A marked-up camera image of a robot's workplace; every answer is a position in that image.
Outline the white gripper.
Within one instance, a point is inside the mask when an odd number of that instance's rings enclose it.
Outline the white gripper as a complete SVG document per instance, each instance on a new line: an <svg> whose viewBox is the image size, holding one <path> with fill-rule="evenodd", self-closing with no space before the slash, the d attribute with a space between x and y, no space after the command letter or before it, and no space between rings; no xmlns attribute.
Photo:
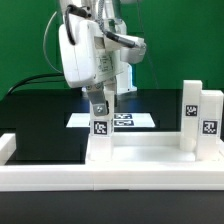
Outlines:
<svg viewBox="0 0 224 224"><path fill-rule="evenodd" d="M118 50L105 48L103 35L96 22L72 18L76 44L71 45L65 25L59 28L59 44L63 72L71 88L86 87L95 116L109 114L103 81L123 72Z"/></svg>

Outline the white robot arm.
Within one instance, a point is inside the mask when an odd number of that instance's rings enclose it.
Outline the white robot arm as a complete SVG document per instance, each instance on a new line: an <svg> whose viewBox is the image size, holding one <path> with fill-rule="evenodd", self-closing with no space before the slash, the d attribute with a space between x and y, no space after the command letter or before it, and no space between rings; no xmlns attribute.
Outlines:
<svg viewBox="0 0 224 224"><path fill-rule="evenodd" d="M121 4L135 0L58 0L62 13L59 45L63 73L72 88L84 87L94 114L110 113L104 95L108 84L116 83L125 63L144 58L146 43L126 33L119 15Z"/></svg>

